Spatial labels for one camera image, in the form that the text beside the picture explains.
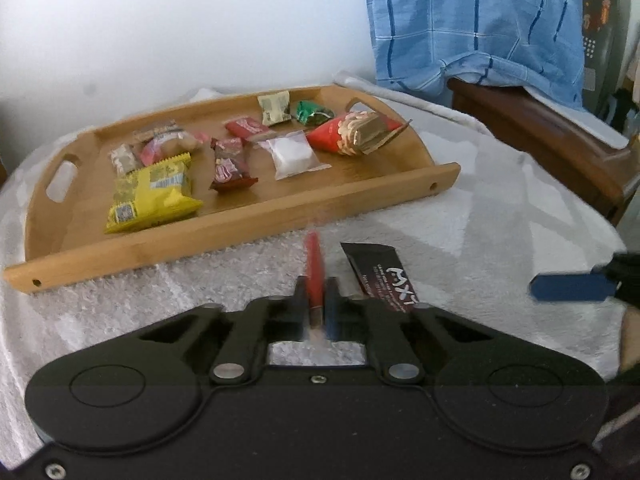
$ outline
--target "chocolate bar wrapper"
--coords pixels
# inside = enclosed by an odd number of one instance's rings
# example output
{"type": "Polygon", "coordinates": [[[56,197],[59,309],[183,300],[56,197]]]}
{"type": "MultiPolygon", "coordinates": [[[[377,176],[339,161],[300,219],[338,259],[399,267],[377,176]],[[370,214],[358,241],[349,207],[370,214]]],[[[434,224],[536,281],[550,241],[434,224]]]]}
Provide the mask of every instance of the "chocolate bar wrapper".
{"type": "Polygon", "coordinates": [[[300,101],[296,110],[296,120],[311,128],[316,128],[334,117],[335,114],[329,108],[320,106],[313,101],[300,101]]]}
{"type": "Polygon", "coordinates": [[[408,312],[418,303],[414,286],[398,258],[388,245],[342,243],[362,291],[386,301],[392,310],[408,312]]]}
{"type": "Polygon", "coordinates": [[[211,147],[216,152],[216,173],[209,189],[228,191],[251,187],[258,182],[249,174],[249,166],[244,160],[242,139],[212,139],[211,147]]]}
{"type": "Polygon", "coordinates": [[[278,134],[249,116],[227,121],[225,128],[235,137],[244,142],[258,142],[276,137],[278,134]]]}

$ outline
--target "white wall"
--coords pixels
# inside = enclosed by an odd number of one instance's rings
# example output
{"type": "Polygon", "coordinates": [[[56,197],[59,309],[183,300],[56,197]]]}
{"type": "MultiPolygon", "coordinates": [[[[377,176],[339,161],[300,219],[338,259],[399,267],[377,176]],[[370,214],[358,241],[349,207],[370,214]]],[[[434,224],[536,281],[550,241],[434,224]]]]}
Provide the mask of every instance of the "white wall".
{"type": "Polygon", "coordinates": [[[0,154],[171,102],[374,76],[366,0],[0,0],[0,154]]]}

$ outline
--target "green candy wrapper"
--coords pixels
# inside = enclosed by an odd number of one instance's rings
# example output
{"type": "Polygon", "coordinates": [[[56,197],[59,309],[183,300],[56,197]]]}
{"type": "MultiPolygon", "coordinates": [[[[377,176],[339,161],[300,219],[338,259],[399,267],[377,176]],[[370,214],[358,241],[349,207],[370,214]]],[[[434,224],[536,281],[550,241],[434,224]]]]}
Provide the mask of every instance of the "green candy wrapper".
{"type": "Polygon", "coordinates": [[[296,120],[305,126],[320,126],[325,122],[333,119],[335,114],[329,110],[316,104],[313,101],[300,101],[296,111],[296,120]]]}

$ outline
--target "yellow snack package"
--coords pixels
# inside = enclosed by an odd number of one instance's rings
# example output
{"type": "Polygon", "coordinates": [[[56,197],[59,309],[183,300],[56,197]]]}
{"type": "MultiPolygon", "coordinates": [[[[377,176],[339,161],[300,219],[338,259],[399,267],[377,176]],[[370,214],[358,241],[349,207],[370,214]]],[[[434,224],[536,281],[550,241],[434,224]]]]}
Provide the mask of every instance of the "yellow snack package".
{"type": "Polygon", "coordinates": [[[182,153],[118,177],[105,232],[139,231],[197,211],[202,202],[191,197],[190,165],[191,155],[182,153]]]}

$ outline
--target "bamboo tray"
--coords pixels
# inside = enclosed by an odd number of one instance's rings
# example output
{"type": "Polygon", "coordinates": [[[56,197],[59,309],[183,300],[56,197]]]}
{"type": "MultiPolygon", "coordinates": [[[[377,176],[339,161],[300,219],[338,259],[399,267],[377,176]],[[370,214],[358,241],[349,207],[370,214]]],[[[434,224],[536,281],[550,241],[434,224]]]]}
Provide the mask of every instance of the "bamboo tray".
{"type": "MultiPolygon", "coordinates": [[[[113,148],[131,142],[133,131],[170,119],[192,132],[226,137],[226,120],[262,117],[257,95],[170,108],[81,134],[55,156],[36,185],[27,213],[25,262],[7,267],[4,278],[23,292],[80,282],[440,193],[460,173],[458,164],[434,164],[409,128],[364,157],[317,152],[322,162],[332,165],[330,170],[279,181],[274,179],[271,155],[249,149],[251,174],[260,182],[250,189],[218,195],[209,190],[214,158],[213,150],[205,147],[193,155],[190,170],[193,196],[204,201],[194,218],[132,234],[104,233],[114,191],[115,171],[109,158],[113,148]],[[58,203],[46,190],[65,161],[73,163],[78,172],[58,203]]],[[[293,109],[300,100],[313,100],[340,113],[361,102],[402,120],[378,99],[338,86],[291,89],[290,95],[293,109]]],[[[301,128],[290,121],[274,129],[284,133],[301,128]]]]}

